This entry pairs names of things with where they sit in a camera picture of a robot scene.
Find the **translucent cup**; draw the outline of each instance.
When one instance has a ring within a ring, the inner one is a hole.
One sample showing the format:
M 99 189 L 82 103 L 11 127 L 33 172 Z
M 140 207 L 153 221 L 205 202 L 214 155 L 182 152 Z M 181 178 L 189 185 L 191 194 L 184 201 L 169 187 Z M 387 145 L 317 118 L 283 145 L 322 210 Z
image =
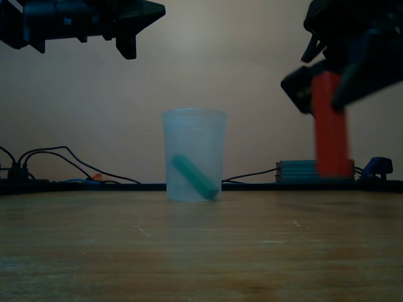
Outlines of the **translucent cup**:
M 168 198 L 210 201 L 221 193 L 226 115 L 184 108 L 162 115 Z

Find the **orange block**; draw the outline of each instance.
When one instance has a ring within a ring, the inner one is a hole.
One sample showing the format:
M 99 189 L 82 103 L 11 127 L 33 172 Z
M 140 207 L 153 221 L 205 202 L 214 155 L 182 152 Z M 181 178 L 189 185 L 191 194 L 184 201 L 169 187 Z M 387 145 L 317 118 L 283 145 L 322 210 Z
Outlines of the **orange block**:
M 339 81 L 340 76 L 329 71 L 312 81 L 317 169 L 325 179 L 351 179 L 354 176 L 349 160 L 346 114 L 332 107 Z
M 93 180 L 94 181 L 103 181 L 103 179 L 102 179 L 102 174 L 94 174 L 93 175 Z

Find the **beige wall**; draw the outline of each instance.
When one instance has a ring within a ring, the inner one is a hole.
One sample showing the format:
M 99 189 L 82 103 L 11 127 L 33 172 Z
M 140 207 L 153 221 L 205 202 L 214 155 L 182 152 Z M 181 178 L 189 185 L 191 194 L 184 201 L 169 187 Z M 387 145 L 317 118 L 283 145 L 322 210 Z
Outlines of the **beige wall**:
M 229 116 L 225 176 L 314 157 L 312 118 L 280 88 L 300 66 L 309 0 L 159 0 L 167 16 L 138 36 L 138 59 L 113 42 L 47 42 L 41 55 L 0 44 L 0 145 L 15 154 L 66 144 L 83 160 L 143 182 L 164 181 L 160 115 L 202 106 Z M 391 157 L 403 178 L 403 86 L 349 108 L 353 157 Z M 7 158 L 0 154 L 4 166 Z M 80 177 L 50 155 L 30 169 L 54 180 Z M 250 181 L 272 181 L 260 176 Z

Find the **wooden table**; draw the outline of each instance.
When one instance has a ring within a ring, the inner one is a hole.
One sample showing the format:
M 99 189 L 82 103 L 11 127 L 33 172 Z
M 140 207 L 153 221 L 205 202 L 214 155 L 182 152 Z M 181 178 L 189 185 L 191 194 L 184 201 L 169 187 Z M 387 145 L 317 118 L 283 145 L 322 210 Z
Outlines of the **wooden table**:
M 403 195 L 0 198 L 0 301 L 402 301 Z

